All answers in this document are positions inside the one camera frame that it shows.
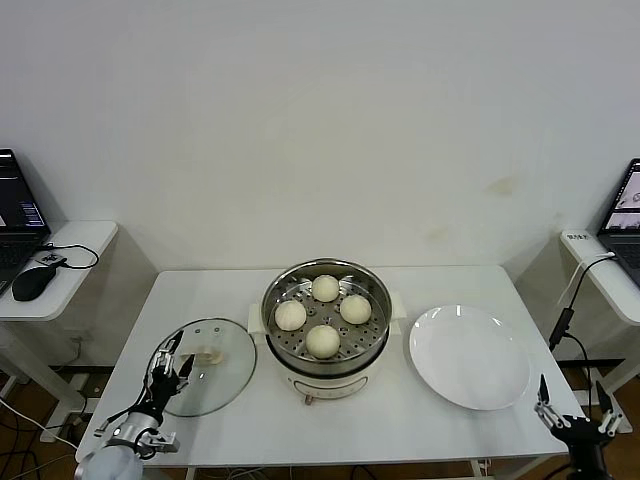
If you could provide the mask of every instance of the computer mouse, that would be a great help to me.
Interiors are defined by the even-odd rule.
[[[56,276],[57,266],[36,267],[22,272],[13,281],[13,298],[19,302],[28,302],[38,298],[49,282]]]

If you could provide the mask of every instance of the robotic hand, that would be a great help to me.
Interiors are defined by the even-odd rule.
[[[551,430],[551,435],[567,444],[573,472],[569,480],[613,480],[604,463],[603,448],[616,434],[622,421],[622,415],[615,414],[611,398],[606,394],[600,382],[596,382],[602,422],[598,424],[590,418],[560,415],[549,403],[549,391],[544,375],[540,376],[538,402],[534,410]]]
[[[164,411],[172,396],[188,385],[193,368],[191,355],[176,374],[173,370],[174,356],[183,332],[178,332],[165,348],[160,348],[151,364],[151,385],[148,372],[144,378],[142,392],[129,408],[109,417],[95,436],[101,437],[107,427],[122,415],[127,418],[111,434],[104,446],[85,457],[78,465],[75,480],[138,480],[142,478],[142,460],[153,458],[157,452],[175,453],[180,442],[175,432],[166,435],[158,431],[162,425]]]

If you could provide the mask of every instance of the glass lid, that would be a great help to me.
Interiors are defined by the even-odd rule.
[[[174,370],[195,355],[189,384],[173,396],[166,412],[178,417],[197,417],[231,403],[247,386],[256,366],[253,339],[237,323],[224,318],[191,322],[169,335],[158,347],[166,347],[182,330]]]

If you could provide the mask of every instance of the steamed bun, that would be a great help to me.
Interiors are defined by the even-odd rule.
[[[340,304],[340,315],[345,322],[360,325],[371,317],[371,304],[360,295],[350,295]]]
[[[313,298],[321,302],[333,302],[340,293],[340,285],[331,275],[320,275],[311,284]]]
[[[295,300],[281,303],[276,309],[276,324],[281,330],[290,332],[297,330],[307,321],[307,311]]]
[[[318,325],[307,333],[307,351],[324,360],[333,357],[340,349],[340,335],[329,325]]]

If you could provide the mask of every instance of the white table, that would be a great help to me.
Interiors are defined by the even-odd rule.
[[[55,245],[81,244],[101,255],[115,236],[117,225],[114,222],[106,221],[74,221],[53,224],[51,229],[52,234],[47,242],[53,242]],[[70,265],[87,265],[94,260],[90,253],[80,249],[60,250],[59,253],[67,258]],[[39,253],[35,258],[46,254],[46,252]],[[25,270],[37,266],[42,265],[31,260]],[[2,322],[0,323],[0,353],[6,360],[9,360],[59,400],[54,413],[49,418],[49,425],[62,424],[70,412],[82,410],[84,399],[77,390],[82,388],[87,376],[77,375],[74,376],[71,383],[66,383],[14,334],[11,323],[43,322],[58,317],[90,271],[90,269],[58,269],[56,276],[42,295],[30,302],[15,301],[11,288],[0,296],[0,321]],[[93,411],[96,404],[95,399],[92,399],[88,402],[85,411]],[[41,439],[44,441],[53,440],[46,433]]]
[[[539,463],[535,457],[566,452],[533,411],[540,374],[545,374],[559,411],[572,415],[582,415],[582,411],[501,267],[373,270],[390,291],[400,294],[409,320],[402,322],[403,335],[390,340],[382,370],[366,388],[350,397],[317,400],[306,406],[302,396],[284,384],[268,347],[258,346],[253,378],[231,404],[199,418],[165,415],[162,430],[176,431],[182,446],[176,454],[156,456],[151,465],[321,465],[534,457],[524,467],[518,465],[523,468],[514,474],[518,475]],[[91,432],[135,400],[149,356],[167,335],[187,322],[214,316],[246,326],[250,305],[260,301],[278,273],[219,270],[160,274],[76,459],[81,460],[104,441]],[[451,303],[494,313],[524,340],[532,380],[525,396],[513,407],[496,412],[463,409],[434,393],[415,372],[407,337],[413,320],[434,306]],[[313,435],[303,433],[311,431]]]
[[[585,261],[588,264],[597,259],[594,255],[608,252],[608,249],[586,230],[565,230],[560,238],[577,262]],[[589,269],[587,275],[621,320],[635,327],[640,326],[640,288],[618,263],[599,263]],[[628,356],[624,362],[611,370],[605,377],[602,377],[597,369],[591,370],[593,381],[600,381],[605,391],[611,396],[616,411],[623,415],[624,411],[613,394],[638,374],[640,374],[640,348],[637,348],[635,354]],[[581,405],[588,404],[588,391],[580,390],[575,393]],[[592,392],[592,396],[596,399],[594,403],[597,404],[598,397],[594,393],[595,390]],[[620,424],[619,431],[620,433],[633,431],[633,426],[626,415]]]

